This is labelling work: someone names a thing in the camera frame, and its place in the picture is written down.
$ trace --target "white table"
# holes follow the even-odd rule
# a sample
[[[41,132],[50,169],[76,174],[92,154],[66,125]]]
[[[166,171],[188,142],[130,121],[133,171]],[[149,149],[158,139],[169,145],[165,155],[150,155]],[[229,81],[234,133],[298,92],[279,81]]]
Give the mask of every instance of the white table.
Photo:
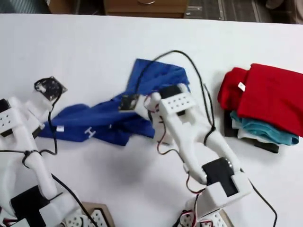
[[[94,105],[122,92],[136,58],[152,59],[179,49],[197,64],[212,93],[220,127],[223,111],[216,95],[224,74],[234,66],[248,69],[254,62],[303,72],[302,37],[303,26],[298,25],[0,15],[0,97],[17,95],[26,100],[36,80],[54,75],[69,90],[55,116],[68,105]],[[192,92],[202,103],[189,62],[178,54],[162,61],[186,69]],[[236,139],[228,142],[252,182],[276,208],[277,226],[300,226],[303,144],[283,147],[276,155]],[[38,138],[37,143],[39,148],[53,149],[50,139]],[[126,147],[96,139],[58,145],[59,155],[46,158],[51,171],[83,201],[107,204],[118,227],[171,226],[193,196],[185,187],[186,174],[176,154],[159,156],[151,139],[133,136]],[[198,152],[201,163],[206,153]],[[274,220],[254,193],[226,211],[236,227],[270,227]]]

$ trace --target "red folded cloth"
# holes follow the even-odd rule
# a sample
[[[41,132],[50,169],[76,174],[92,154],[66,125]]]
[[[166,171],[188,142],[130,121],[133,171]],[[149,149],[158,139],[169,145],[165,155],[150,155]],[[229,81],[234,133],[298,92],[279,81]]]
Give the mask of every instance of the red folded cloth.
[[[224,110],[238,109],[243,91],[238,88],[238,84],[245,84],[247,70],[233,68],[232,71],[225,74],[218,94],[218,103]]]
[[[303,74],[252,64],[245,85],[239,117],[262,120],[303,137]]]

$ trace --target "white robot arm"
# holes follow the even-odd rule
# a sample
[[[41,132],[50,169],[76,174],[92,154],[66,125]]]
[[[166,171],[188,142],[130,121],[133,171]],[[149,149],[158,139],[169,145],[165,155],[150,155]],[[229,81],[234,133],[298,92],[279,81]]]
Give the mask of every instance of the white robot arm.
[[[58,193],[34,140],[65,91],[55,78],[47,78],[35,83],[25,103],[16,97],[0,100],[0,207],[18,219],[14,227],[54,227],[78,207],[69,193]],[[23,168],[33,170],[38,185],[14,196],[16,174]]]
[[[196,203],[197,219],[219,211],[252,191],[238,158],[217,130],[209,135],[207,146],[219,158],[203,166],[199,164],[195,144],[203,144],[211,125],[184,84],[152,93],[147,106],[144,105],[146,99],[145,96],[136,96],[136,100],[134,97],[124,97],[120,110],[132,109],[151,120],[156,141],[176,143],[185,172],[206,186]],[[193,198],[187,203],[187,210],[194,210],[194,202]]]

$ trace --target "wooden cabinet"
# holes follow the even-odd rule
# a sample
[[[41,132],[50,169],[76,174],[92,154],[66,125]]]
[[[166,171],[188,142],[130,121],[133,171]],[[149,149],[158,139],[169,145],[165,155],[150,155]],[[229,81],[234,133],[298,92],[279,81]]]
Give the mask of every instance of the wooden cabinet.
[[[183,18],[187,0],[104,0],[113,16]]]

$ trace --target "white label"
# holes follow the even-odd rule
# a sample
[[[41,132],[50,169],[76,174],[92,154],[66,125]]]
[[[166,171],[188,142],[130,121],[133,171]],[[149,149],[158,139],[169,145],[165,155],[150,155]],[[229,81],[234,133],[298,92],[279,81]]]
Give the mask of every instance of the white label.
[[[238,84],[238,88],[240,88],[242,91],[245,91],[246,86],[242,82],[240,82]]]
[[[64,132],[64,125],[58,125],[57,128],[56,128],[56,131]]]

